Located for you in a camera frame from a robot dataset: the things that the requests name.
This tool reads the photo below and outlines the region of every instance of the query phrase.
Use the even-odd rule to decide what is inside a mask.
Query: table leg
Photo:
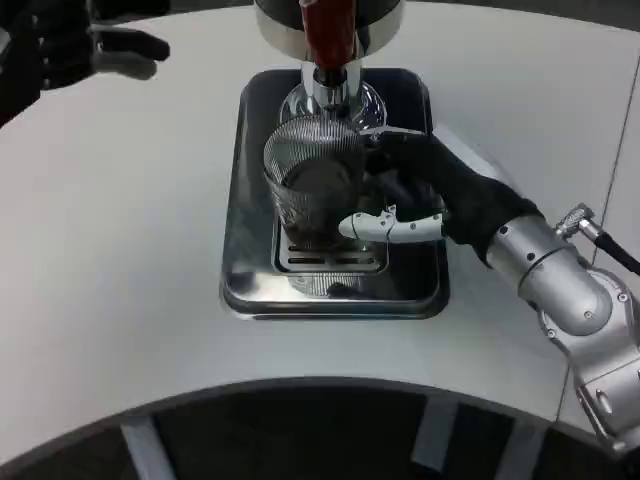
[[[546,432],[546,427],[516,420],[495,480],[532,479]]]
[[[164,445],[150,417],[120,426],[140,480],[176,480]]]
[[[411,454],[412,462],[442,473],[457,412],[458,403],[454,400],[427,400]]]

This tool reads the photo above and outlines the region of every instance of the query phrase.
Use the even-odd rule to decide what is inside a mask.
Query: metal base
[[[428,92],[415,75],[376,69],[365,71],[364,80],[385,100],[389,124],[431,131]],[[437,314],[449,298],[444,242],[388,245],[382,251],[351,251],[347,256],[335,251],[294,251],[286,243],[262,157],[265,142],[278,125],[282,101],[300,81],[297,70],[264,72],[242,94],[224,246],[223,298],[237,313],[255,319]],[[317,258],[317,262],[292,265],[291,254]]]

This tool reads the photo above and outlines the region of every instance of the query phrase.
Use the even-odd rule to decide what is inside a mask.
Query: coffee machine
[[[279,125],[326,115],[357,131],[392,125],[433,129],[429,92],[415,74],[363,69],[402,21],[403,0],[256,0],[264,39],[299,59],[265,71],[240,99],[221,294],[253,319],[426,319],[449,298],[445,244],[296,242],[283,228],[265,178],[265,145]],[[358,208],[398,207],[411,222],[441,211],[431,187],[402,171],[365,168]]]

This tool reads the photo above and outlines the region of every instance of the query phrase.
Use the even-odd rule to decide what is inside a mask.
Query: drip tray grate
[[[374,245],[345,239],[331,250],[317,250],[291,243],[282,226],[277,230],[276,266],[285,272],[375,273],[387,263],[386,245]]]

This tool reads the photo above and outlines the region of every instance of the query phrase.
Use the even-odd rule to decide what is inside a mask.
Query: cable
[[[614,260],[619,262],[623,267],[636,275],[640,275],[640,262],[633,258],[611,235],[603,233],[599,235],[595,242],[596,247],[607,252]]]

